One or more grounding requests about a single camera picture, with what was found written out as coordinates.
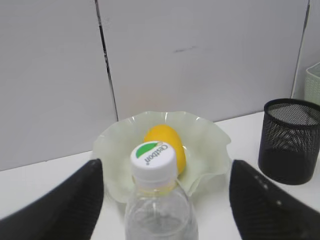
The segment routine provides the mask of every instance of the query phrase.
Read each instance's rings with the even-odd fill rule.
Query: plastic water bottle
[[[125,209],[126,240],[198,240],[192,203],[177,182],[175,150],[150,141],[131,153],[135,191]]]

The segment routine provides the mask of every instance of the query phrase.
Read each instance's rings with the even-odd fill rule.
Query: white wall
[[[93,0],[0,1],[0,170],[92,149],[115,121]]]
[[[221,120],[290,97],[307,0],[101,0],[120,119]]]
[[[304,98],[306,69],[318,62],[320,62],[320,0],[311,0],[309,18],[301,48],[294,98]]]

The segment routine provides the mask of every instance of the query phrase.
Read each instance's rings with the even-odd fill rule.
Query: pale green glass bowl
[[[117,202],[126,203],[134,188],[131,151],[159,124],[172,127],[180,136],[186,168],[178,180],[189,196],[199,184],[230,169],[227,145],[231,140],[214,122],[185,111],[146,111],[112,124],[93,144],[94,156],[102,161],[105,192]]]

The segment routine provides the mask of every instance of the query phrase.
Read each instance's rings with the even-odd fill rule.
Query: light green basket
[[[320,105],[320,62],[306,69],[304,99]]]

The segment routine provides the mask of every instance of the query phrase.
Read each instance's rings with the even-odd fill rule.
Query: bottle neck
[[[178,185],[175,179],[171,179],[167,182],[161,182],[158,184],[142,184],[141,182],[135,183],[136,190],[145,196],[162,196],[170,193]]]

